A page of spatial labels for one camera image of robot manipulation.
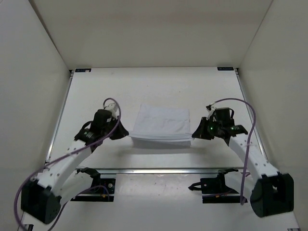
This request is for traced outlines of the white skirt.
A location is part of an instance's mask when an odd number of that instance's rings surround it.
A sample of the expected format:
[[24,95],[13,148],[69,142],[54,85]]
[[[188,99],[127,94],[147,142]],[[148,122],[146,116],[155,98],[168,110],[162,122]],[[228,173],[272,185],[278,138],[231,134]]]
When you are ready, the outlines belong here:
[[129,136],[137,140],[189,147],[193,141],[190,110],[143,103]]

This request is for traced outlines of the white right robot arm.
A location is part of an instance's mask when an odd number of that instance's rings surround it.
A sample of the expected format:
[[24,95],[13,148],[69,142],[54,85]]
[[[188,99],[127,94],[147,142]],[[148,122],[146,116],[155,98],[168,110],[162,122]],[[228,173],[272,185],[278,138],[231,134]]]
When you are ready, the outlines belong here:
[[198,183],[204,196],[221,196],[237,192],[240,200],[249,202],[260,217],[292,212],[294,209],[294,180],[281,173],[251,142],[248,131],[234,122],[234,110],[207,106],[208,116],[202,117],[193,138],[223,139],[242,160],[244,168],[220,169],[215,178],[203,178]]

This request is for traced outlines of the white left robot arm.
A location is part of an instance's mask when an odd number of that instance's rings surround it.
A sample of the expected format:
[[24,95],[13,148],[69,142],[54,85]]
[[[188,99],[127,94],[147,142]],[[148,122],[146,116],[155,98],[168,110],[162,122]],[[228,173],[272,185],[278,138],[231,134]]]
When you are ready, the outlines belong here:
[[115,106],[99,109],[92,121],[86,122],[67,153],[47,164],[45,170],[28,179],[21,188],[21,209],[44,224],[50,224],[69,200],[89,190],[100,188],[97,170],[77,167],[107,138],[118,140],[129,132],[120,122],[121,110]]

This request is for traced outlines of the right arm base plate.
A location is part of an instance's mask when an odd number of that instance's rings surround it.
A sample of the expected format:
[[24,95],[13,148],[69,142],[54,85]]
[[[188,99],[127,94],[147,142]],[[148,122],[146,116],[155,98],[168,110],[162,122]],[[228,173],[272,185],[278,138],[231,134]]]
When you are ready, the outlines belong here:
[[200,178],[199,182],[188,187],[190,191],[201,191],[203,204],[239,203],[238,192],[225,184],[225,175],[238,172],[235,168],[220,169],[215,178]]

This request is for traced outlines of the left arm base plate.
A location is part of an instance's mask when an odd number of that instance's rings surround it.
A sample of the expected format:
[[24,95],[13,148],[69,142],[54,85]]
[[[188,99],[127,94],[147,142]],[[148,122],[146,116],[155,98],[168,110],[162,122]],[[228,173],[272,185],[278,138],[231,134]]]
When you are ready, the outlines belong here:
[[77,174],[85,173],[91,177],[90,188],[73,197],[74,202],[113,202],[116,177],[103,176],[98,170],[93,168],[78,169]]

